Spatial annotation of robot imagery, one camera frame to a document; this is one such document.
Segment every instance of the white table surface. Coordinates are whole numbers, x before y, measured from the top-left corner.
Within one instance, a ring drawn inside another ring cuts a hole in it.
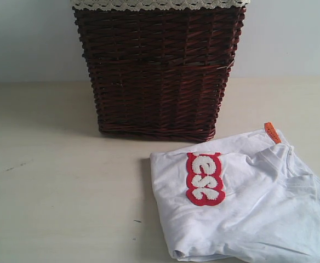
[[[231,79],[216,138],[267,121],[320,176],[320,77]],[[0,84],[0,263],[175,262],[148,157],[188,145],[103,138],[87,82]]]

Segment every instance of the white lace edge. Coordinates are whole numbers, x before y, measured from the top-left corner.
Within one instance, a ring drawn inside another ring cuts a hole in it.
[[[143,10],[198,10],[201,8],[214,9],[216,7],[243,7],[250,0],[70,0],[76,9],[103,11],[140,11]]]

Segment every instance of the orange tag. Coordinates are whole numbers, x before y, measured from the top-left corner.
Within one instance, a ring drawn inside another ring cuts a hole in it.
[[[265,131],[276,144],[282,142],[271,122],[265,123]]]

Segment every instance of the white t-shirt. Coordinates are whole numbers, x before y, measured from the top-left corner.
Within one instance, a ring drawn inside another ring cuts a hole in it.
[[[259,130],[152,153],[153,191],[173,258],[320,261],[320,178],[279,136],[278,145]]]

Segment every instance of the woven wicker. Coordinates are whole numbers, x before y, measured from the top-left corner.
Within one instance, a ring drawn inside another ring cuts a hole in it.
[[[211,139],[244,12],[75,9],[99,130]]]

